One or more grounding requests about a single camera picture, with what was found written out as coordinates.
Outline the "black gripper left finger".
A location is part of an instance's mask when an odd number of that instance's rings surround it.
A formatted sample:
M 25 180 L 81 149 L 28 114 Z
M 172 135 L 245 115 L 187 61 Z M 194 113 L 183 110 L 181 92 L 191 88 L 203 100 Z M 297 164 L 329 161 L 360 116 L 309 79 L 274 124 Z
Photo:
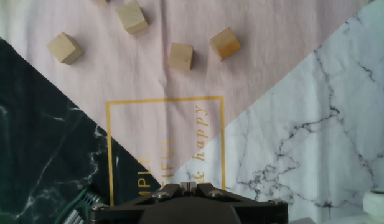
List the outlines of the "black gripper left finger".
M 166 184 L 161 190 L 141 196 L 122 205 L 96 203 L 89 209 L 89 223 L 137 223 L 149 208 L 160 208 L 165 202 L 188 196 L 188 182 Z

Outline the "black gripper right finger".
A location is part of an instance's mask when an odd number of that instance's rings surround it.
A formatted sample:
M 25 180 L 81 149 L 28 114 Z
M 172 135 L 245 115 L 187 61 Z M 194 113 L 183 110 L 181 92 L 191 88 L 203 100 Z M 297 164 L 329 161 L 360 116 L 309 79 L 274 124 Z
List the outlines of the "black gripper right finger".
M 234 209 L 242 223 L 288 223 L 288 203 L 282 199 L 265 202 L 237 195 L 214 187 L 210 183 L 188 183 L 188 196 L 201 197 L 228 205 Z

